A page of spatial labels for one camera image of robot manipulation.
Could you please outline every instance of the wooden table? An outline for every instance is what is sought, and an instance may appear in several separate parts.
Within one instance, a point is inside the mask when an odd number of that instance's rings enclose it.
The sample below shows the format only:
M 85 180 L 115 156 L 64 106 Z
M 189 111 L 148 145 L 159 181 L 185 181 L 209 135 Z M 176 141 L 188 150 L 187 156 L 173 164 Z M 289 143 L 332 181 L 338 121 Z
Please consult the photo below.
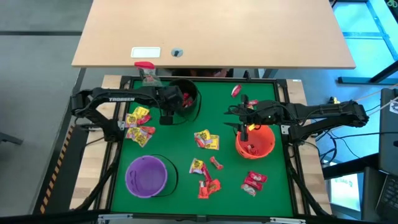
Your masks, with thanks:
M 106 75 L 102 87 L 103 88 L 119 88 L 121 76 L 117 75 Z M 303 85 L 301 80 L 287 80 L 289 98 L 293 103 L 307 104 L 305 99 Z M 280 97 L 284 98 L 283 91 L 279 91 Z M 98 107 L 100 111 L 107 118 L 112 118 L 115 103 L 104 103 Z M 123 108 L 121 106 L 119 119 L 123 118 Z M 98 139 L 103 136 L 101 131 L 92 132 L 89 134 L 87 141 Z M 315 143 L 314 139 L 308 139 L 307 141 Z M 106 142 L 99 141 L 86 147 L 81 161 L 80 171 L 76 181 L 75 190 L 73 193 L 70 208 L 76 208 L 79 206 L 92 191 L 94 186 L 97 184 L 100 177 L 101 166 L 104 160 L 104 152 L 106 148 Z M 328 195 L 323 181 L 322 168 L 319 162 L 318 152 L 311 145 L 300 146 L 300 157 L 302 161 L 302 169 L 305 178 L 305 183 L 309 191 L 314 196 L 315 200 L 322 206 L 322 208 L 331 213 Z M 103 190 L 104 194 L 101 198 L 100 208 L 104 208 L 105 201 L 108 192 L 108 184 Z M 299 188 L 295 185 L 295 193 L 297 199 L 298 212 L 303 213 L 302 199 Z
M 131 58 L 160 47 L 158 58 Z M 183 50 L 174 57 L 173 48 Z M 72 65 L 355 68 L 328 0 L 95 0 Z

